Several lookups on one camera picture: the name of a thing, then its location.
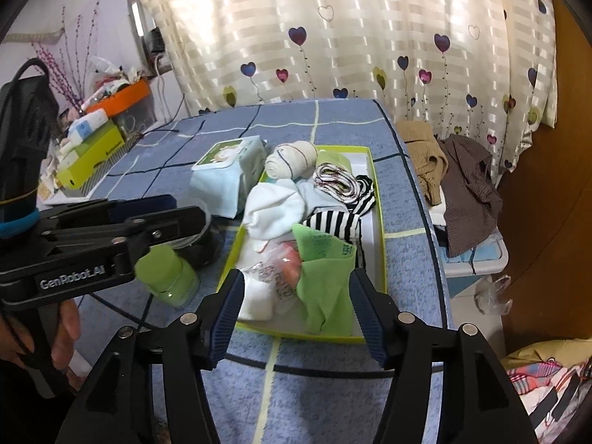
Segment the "pile of clothes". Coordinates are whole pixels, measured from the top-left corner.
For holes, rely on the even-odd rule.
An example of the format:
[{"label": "pile of clothes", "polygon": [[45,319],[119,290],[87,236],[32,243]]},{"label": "pile of clothes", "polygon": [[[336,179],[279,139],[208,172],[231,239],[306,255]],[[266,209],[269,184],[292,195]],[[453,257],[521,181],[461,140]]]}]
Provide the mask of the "pile of clothes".
[{"label": "pile of clothes", "polygon": [[501,197],[491,181],[491,154],[475,140],[437,140],[431,125],[399,121],[438,240],[454,258],[487,239],[497,226]]},{"label": "pile of clothes", "polygon": [[351,335],[349,274],[365,266],[361,218],[375,206],[374,182],[355,176],[344,155],[304,141],[279,145],[265,170],[277,179],[257,184],[245,203],[247,252],[259,258],[241,269],[239,319],[270,320],[296,296],[310,333]]}]

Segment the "orange tray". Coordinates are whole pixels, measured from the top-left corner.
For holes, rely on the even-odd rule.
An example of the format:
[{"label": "orange tray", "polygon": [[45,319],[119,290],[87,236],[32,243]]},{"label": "orange tray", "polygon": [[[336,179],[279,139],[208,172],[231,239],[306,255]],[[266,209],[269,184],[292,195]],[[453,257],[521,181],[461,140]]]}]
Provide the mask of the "orange tray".
[{"label": "orange tray", "polygon": [[130,106],[149,96],[149,94],[150,86],[148,85],[148,82],[145,79],[141,79],[123,90],[118,91],[116,94],[90,106],[87,109],[87,113],[90,114],[91,112],[102,108],[106,111],[107,117],[111,118],[127,110]]}]

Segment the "human hand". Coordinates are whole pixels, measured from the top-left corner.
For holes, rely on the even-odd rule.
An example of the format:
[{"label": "human hand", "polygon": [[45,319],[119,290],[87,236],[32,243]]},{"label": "human hand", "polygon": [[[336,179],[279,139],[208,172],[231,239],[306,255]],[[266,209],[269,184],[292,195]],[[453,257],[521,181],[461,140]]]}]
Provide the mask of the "human hand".
[{"label": "human hand", "polygon": [[[33,351],[33,339],[29,331],[18,320],[8,316],[14,331],[20,337],[25,346]],[[55,334],[55,341],[51,348],[51,360],[56,369],[65,369],[72,360],[74,354],[74,342],[80,337],[80,316],[78,307],[73,300],[60,303],[60,321]],[[19,358],[23,350],[13,339],[13,335],[5,324],[0,320],[0,359],[15,363],[19,367],[25,368],[25,365]]]}]

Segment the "brown sweater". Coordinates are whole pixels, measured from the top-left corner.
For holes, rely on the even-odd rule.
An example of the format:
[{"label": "brown sweater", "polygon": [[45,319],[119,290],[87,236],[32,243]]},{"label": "brown sweater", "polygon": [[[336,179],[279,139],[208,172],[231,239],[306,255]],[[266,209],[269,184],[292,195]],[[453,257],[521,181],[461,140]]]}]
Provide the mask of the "brown sweater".
[{"label": "brown sweater", "polygon": [[429,205],[439,205],[440,181],[448,169],[448,160],[432,135],[431,125],[421,121],[399,120],[397,130],[407,144],[423,196]]}]

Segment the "black and white striped cloth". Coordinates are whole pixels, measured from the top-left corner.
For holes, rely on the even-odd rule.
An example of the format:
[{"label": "black and white striped cloth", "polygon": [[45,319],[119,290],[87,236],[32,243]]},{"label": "black and white striped cloth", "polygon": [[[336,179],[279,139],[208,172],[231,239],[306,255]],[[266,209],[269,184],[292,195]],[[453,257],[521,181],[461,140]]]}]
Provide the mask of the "black and white striped cloth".
[{"label": "black and white striped cloth", "polygon": [[356,180],[360,186],[359,199],[356,203],[346,204],[346,207],[351,213],[364,215],[376,205],[376,199],[374,198],[374,182],[372,182],[372,179],[367,175],[358,175]]},{"label": "black and white striped cloth", "polygon": [[342,212],[339,210],[325,210],[315,213],[307,218],[303,225],[337,238],[356,246],[356,267],[366,268],[366,259],[362,249],[362,222],[361,215],[357,213]]}]

